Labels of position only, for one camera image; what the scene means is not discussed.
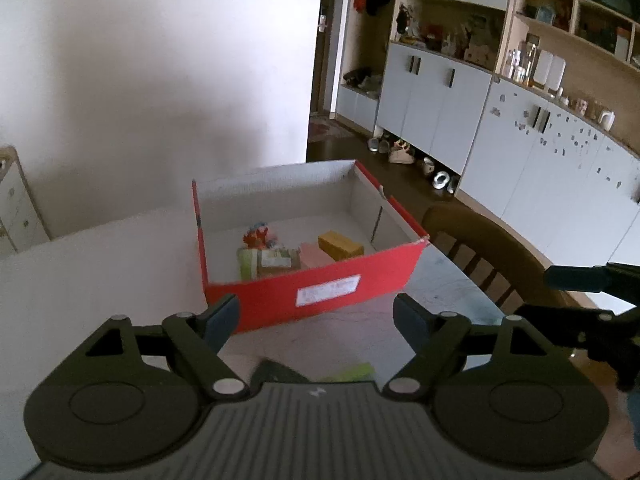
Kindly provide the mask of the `white kettle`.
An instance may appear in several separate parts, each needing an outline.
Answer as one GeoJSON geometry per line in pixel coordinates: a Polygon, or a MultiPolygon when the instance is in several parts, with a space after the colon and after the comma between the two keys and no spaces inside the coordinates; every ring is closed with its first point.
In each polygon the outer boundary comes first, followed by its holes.
{"type": "Polygon", "coordinates": [[[599,126],[605,130],[610,131],[613,128],[616,115],[612,110],[602,110],[598,118],[599,126]]]}

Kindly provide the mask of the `orange fish toy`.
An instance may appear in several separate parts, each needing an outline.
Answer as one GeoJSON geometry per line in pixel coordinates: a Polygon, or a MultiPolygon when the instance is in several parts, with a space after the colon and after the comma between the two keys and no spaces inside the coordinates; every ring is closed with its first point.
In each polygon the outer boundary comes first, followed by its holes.
{"type": "Polygon", "coordinates": [[[264,250],[269,248],[269,229],[258,226],[243,235],[243,243],[248,249],[264,250]]]}

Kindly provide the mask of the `white drawer chest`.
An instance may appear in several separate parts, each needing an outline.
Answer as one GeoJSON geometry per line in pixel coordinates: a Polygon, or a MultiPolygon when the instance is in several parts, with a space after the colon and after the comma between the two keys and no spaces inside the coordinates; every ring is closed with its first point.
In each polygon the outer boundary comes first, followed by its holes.
{"type": "Polygon", "coordinates": [[[47,243],[51,237],[32,199],[14,146],[1,148],[0,257],[47,243]]]}

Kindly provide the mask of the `red cardboard shoe box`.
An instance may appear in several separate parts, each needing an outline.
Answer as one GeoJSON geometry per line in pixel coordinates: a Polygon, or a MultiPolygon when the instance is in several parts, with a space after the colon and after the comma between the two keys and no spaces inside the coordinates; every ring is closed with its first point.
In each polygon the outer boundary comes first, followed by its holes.
{"type": "Polygon", "coordinates": [[[356,160],[193,182],[192,200],[205,299],[213,304],[224,295],[237,296],[241,332],[396,292],[428,244],[420,224],[356,160]],[[271,249],[318,245],[319,235],[335,231],[363,244],[364,255],[243,282],[236,252],[247,248],[243,235],[259,222],[277,234],[271,249]]]}

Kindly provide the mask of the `green tube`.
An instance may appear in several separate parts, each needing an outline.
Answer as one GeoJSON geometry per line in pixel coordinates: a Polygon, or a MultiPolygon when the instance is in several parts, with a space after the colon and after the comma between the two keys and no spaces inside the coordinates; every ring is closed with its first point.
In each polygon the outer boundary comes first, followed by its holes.
{"type": "Polygon", "coordinates": [[[320,382],[374,382],[375,369],[370,363],[359,363],[322,377],[320,382]]]}

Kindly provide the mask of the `yellow small box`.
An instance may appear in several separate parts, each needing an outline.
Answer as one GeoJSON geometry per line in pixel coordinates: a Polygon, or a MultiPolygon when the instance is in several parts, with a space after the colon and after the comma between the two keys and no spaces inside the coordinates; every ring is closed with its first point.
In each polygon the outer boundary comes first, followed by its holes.
{"type": "Polygon", "coordinates": [[[334,261],[343,261],[364,255],[363,244],[359,244],[335,231],[329,231],[319,235],[318,247],[334,261]]]}

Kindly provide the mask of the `wooden chair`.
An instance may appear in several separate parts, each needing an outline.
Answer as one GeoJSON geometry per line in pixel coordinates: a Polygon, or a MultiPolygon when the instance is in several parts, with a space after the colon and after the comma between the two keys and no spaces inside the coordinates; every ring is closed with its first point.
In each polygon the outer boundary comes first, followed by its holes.
{"type": "Polygon", "coordinates": [[[472,209],[429,206],[422,219],[430,241],[505,314],[532,306],[576,307],[567,292],[544,284],[546,267],[514,236],[472,209]]]}

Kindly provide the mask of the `white wall cabinet unit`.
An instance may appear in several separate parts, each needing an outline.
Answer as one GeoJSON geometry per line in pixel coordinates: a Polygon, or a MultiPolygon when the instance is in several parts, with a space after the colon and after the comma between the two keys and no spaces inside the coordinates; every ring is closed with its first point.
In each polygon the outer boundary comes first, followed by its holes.
{"type": "Polygon", "coordinates": [[[639,260],[639,24],[591,0],[355,0],[360,126],[459,177],[553,263],[639,260]],[[598,124],[612,110],[610,131],[598,124]]]}

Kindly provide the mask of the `pink doll figure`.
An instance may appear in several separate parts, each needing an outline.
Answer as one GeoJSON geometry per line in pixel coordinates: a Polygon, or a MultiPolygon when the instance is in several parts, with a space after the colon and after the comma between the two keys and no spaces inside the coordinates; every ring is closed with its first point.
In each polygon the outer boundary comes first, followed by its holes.
{"type": "Polygon", "coordinates": [[[267,223],[259,222],[254,225],[253,234],[255,235],[256,248],[271,249],[278,244],[278,237],[267,223]]]}

